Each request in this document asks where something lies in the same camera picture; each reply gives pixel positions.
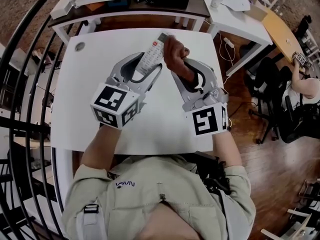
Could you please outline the round yellow table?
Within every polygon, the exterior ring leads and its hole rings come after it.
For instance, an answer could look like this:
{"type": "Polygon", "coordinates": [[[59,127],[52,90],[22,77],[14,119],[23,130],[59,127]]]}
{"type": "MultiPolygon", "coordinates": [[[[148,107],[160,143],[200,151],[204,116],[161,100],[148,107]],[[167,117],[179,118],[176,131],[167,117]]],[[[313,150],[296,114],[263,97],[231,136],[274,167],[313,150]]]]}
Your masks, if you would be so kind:
{"type": "Polygon", "coordinates": [[[303,53],[297,38],[277,14],[265,6],[262,6],[262,9],[266,12],[266,16],[262,20],[263,26],[276,47],[291,63],[295,52],[303,53]]]}

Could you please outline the white frame chair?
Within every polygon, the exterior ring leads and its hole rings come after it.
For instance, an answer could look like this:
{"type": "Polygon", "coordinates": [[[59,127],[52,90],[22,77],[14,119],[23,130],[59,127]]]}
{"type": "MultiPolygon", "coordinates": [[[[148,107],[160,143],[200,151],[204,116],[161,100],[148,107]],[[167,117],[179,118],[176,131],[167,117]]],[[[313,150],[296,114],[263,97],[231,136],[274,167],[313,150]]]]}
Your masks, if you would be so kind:
{"type": "Polygon", "coordinates": [[[260,232],[266,240],[320,240],[320,178],[305,181],[297,195],[298,206],[288,209],[288,226],[281,236],[266,229],[260,232]]]}

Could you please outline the white remote control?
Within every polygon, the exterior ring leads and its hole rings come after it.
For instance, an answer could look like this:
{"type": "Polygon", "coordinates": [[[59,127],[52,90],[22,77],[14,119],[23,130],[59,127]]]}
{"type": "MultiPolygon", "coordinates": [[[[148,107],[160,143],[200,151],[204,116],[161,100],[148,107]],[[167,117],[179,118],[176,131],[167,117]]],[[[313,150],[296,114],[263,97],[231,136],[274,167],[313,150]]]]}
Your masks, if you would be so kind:
{"type": "Polygon", "coordinates": [[[135,67],[136,71],[145,76],[154,66],[159,64],[164,57],[164,44],[170,34],[169,32],[161,32],[158,35],[138,62],[135,67]]]}

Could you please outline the dark wooden table white legs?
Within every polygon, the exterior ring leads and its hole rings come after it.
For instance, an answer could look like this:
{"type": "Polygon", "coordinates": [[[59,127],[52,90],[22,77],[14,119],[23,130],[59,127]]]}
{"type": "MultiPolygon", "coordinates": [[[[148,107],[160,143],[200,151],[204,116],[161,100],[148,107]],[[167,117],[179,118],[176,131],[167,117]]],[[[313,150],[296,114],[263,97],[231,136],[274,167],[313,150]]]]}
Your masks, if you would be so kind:
{"type": "Polygon", "coordinates": [[[126,15],[161,15],[193,19],[192,30],[198,32],[205,19],[210,17],[210,12],[204,0],[189,0],[186,9],[153,6],[132,1],[129,7],[107,8],[102,6],[95,11],[85,6],[72,8],[66,16],[50,20],[48,27],[52,28],[67,45],[71,37],[67,34],[65,26],[84,22],[86,26],[84,32],[92,33],[101,23],[102,18],[126,15]]]}

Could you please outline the teal box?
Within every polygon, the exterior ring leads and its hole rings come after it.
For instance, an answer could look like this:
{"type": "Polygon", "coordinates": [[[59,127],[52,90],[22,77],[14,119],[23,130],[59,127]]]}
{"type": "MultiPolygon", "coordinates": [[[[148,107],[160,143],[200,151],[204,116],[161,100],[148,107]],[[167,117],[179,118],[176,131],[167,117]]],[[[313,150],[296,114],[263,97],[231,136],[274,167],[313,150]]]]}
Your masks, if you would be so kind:
{"type": "Polygon", "coordinates": [[[131,0],[110,0],[107,1],[107,5],[110,8],[129,7],[131,0]]]}

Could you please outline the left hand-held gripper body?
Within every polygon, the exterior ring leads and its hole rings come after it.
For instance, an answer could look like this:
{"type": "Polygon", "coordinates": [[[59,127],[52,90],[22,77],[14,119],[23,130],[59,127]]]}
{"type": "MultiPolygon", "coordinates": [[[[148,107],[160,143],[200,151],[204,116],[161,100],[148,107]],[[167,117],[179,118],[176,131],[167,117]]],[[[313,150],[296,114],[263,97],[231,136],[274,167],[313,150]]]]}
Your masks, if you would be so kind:
{"type": "Polygon", "coordinates": [[[98,122],[121,130],[141,112],[145,97],[142,81],[124,82],[109,76],[105,83],[98,85],[90,106],[98,122]]]}

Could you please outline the person's beige jacket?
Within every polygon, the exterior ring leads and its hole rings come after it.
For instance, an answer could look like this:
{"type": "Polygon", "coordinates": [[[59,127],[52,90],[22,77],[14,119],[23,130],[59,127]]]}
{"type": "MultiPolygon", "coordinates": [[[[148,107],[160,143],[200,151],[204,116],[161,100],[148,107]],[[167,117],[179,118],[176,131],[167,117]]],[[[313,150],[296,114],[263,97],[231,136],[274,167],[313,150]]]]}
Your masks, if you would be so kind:
{"type": "Polygon", "coordinates": [[[166,202],[204,240],[247,240],[256,208],[243,166],[225,169],[230,194],[210,193],[196,165],[178,156],[126,159],[111,179],[81,165],[69,188],[62,223],[72,240],[132,240],[166,202]]]}

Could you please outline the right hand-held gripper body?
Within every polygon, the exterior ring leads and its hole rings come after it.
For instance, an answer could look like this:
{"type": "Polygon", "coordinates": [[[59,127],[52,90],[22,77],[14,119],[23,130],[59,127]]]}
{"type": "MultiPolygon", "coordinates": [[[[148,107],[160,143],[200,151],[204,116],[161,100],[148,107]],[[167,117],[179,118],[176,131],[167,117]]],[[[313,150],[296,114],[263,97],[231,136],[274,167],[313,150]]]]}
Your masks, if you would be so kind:
{"type": "Polygon", "coordinates": [[[182,108],[191,133],[195,137],[202,137],[226,132],[228,100],[228,92],[216,87],[202,93],[195,101],[184,102],[182,108]]]}

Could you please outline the flat cardboard box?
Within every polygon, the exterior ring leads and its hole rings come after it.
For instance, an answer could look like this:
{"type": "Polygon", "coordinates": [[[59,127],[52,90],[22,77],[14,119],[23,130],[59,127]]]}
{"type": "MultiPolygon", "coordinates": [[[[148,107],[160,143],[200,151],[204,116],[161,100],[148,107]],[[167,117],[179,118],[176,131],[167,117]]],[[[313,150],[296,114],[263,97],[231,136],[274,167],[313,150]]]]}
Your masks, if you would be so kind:
{"type": "Polygon", "coordinates": [[[259,22],[262,22],[268,14],[266,8],[260,3],[250,4],[250,9],[243,13],[259,22]]]}

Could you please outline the black office chair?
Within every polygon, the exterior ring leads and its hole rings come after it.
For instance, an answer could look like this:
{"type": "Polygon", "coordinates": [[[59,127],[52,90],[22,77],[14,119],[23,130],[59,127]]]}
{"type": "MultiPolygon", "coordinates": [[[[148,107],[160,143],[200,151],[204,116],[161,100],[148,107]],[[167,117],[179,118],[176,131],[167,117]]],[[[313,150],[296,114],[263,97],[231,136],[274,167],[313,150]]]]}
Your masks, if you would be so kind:
{"type": "Polygon", "coordinates": [[[258,99],[258,111],[250,109],[249,114],[267,121],[264,136],[256,140],[257,144],[262,144],[271,130],[274,132],[274,141],[281,139],[289,144],[297,139],[294,130],[294,103],[289,97],[291,78],[292,71],[288,66],[278,69],[269,57],[262,59],[254,79],[247,77],[249,92],[258,99]]]}

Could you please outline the white side table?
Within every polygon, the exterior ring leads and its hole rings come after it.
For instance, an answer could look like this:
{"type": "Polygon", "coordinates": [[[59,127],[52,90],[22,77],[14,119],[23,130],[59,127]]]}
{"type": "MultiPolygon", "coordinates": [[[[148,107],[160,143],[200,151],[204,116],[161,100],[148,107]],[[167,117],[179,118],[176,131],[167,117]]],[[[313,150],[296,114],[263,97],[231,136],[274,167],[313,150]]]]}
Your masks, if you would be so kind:
{"type": "Polygon", "coordinates": [[[218,32],[223,31],[255,42],[253,48],[226,72],[228,77],[250,62],[268,45],[273,44],[267,30],[260,21],[243,12],[232,11],[225,5],[212,8],[210,6],[211,0],[204,0],[204,2],[209,10],[211,20],[207,33],[211,34],[213,38],[218,32]]]}

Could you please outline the person's left forearm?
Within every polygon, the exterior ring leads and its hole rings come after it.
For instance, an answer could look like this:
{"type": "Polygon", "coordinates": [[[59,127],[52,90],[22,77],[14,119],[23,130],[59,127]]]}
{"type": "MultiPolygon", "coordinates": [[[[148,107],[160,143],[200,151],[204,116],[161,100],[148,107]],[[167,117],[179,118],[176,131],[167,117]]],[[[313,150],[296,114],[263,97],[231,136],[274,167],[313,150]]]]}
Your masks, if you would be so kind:
{"type": "Polygon", "coordinates": [[[103,125],[84,151],[80,164],[94,169],[109,171],[121,130],[103,125]]]}

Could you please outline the white flat box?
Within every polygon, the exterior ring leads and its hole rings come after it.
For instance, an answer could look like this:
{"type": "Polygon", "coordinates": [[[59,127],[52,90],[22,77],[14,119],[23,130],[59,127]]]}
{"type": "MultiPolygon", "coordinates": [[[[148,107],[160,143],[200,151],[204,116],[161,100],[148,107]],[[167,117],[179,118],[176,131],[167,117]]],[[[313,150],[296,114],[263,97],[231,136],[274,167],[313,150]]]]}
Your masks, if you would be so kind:
{"type": "Polygon", "coordinates": [[[60,0],[50,12],[53,20],[66,16],[74,6],[75,0],[60,0]]]}

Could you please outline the orange flat box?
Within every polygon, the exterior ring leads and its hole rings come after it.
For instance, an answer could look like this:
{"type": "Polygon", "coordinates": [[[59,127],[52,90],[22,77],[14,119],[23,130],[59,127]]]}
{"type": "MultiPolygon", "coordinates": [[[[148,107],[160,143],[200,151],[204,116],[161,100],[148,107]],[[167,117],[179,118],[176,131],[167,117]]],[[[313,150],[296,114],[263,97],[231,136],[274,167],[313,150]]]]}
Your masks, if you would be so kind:
{"type": "Polygon", "coordinates": [[[95,2],[95,3],[86,4],[85,6],[93,12],[103,7],[104,5],[105,5],[105,2],[95,2]]]}

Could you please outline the black metal railing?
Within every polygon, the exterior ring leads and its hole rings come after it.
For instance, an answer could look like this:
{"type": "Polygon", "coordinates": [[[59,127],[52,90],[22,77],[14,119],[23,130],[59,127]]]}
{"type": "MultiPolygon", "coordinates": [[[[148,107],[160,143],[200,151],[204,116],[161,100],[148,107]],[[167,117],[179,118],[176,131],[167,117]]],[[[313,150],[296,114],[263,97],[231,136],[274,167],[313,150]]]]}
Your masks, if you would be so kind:
{"type": "Polygon", "coordinates": [[[66,44],[54,30],[59,0],[35,0],[0,44],[0,240],[67,240],[51,145],[66,44]]]}

